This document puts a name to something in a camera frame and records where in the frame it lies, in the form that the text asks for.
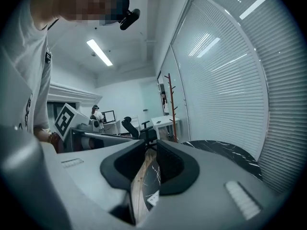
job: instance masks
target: person in background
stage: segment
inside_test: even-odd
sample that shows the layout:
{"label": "person in background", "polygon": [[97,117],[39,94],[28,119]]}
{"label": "person in background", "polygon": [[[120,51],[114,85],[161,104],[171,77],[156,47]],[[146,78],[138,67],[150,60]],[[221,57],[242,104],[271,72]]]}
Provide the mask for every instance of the person in background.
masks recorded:
{"label": "person in background", "polygon": [[47,97],[51,79],[52,54],[47,41],[48,25],[57,19],[82,22],[106,21],[129,5],[118,0],[22,0],[12,13],[0,38],[0,67],[13,68],[32,93],[21,113],[15,113],[18,129],[57,150],[58,134],[49,134]]}
{"label": "person in background", "polygon": [[[162,101],[163,101],[164,115],[167,116],[167,115],[169,115],[169,110],[168,110],[168,103],[167,103],[167,98],[166,98],[165,91],[161,92],[161,97],[162,97]],[[173,128],[172,128],[172,126],[166,126],[166,128],[167,128],[168,136],[169,137],[173,137]]]}
{"label": "person in background", "polygon": [[91,117],[90,119],[96,119],[99,121],[99,129],[104,129],[103,121],[105,119],[104,115],[98,111],[99,107],[94,105],[92,107]]}

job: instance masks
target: white t-shirt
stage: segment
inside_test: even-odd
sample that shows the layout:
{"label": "white t-shirt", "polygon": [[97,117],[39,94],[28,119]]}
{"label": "white t-shirt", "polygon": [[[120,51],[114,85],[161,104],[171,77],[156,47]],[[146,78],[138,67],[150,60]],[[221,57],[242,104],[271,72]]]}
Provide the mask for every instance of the white t-shirt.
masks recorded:
{"label": "white t-shirt", "polygon": [[99,111],[95,111],[94,114],[91,113],[91,115],[94,115],[98,121],[99,121],[99,128],[104,128],[103,123],[100,122],[100,120],[103,120],[105,117],[103,116],[103,114]]}
{"label": "white t-shirt", "polygon": [[15,68],[32,90],[22,113],[15,113],[20,120],[16,124],[18,128],[30,133],[33,133],[33,127],[49,128],[47,97],[52,61],[45,62],[47,51],[47,26],[41,31],[36,29],[30,13],[30,0],[22,0],[0,37],[0,66]]}

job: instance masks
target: coat rack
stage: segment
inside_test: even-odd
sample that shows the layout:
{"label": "coat rack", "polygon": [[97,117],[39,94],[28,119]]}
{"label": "coat rack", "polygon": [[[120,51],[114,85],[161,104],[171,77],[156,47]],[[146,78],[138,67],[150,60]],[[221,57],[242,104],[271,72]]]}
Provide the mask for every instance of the coat rack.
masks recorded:
{"label": "coat rack", "polygon": [[170,89],[170,92],[171,92],[171,104],[172,104],[173,120],[172,119],[170,119],[170,120],[173,122],[174,139],[175,139],[175,142],[177,142],[176,122],[175,122],[176,113],[175,113],[175,110],[178,108],[178,106],[176,108],[174,108],[174,99],[173,99],[173,94],[174,94],[173,89],[176,88],[176,86],[172,87],[172,81],[171,81],[171,75],[170,74],[168,74],[168,77],[167,76],[165,76],[165,77],[168,79],[169,89]]}

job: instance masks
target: marble tabletop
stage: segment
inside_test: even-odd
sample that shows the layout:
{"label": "marble tabletop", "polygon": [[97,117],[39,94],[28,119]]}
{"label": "marble tabletop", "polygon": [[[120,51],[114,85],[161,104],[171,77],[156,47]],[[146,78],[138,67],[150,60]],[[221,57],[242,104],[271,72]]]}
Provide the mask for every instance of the marble tabletop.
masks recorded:
{"label": "marble tabletop", "polygon": [[[222,155],[251,173],[259,180],[262,180],[261,169],[257,161],[247,151],[238,146],[215,140],[196,140],[184,142],[183,144]],[[143,180],[143,198],[145,205],[149,210],[153,206],[148,203],[147,199],[160,189],[160,181],[160,168],[156,159],[154,159],[154,161],[149,165]]]}

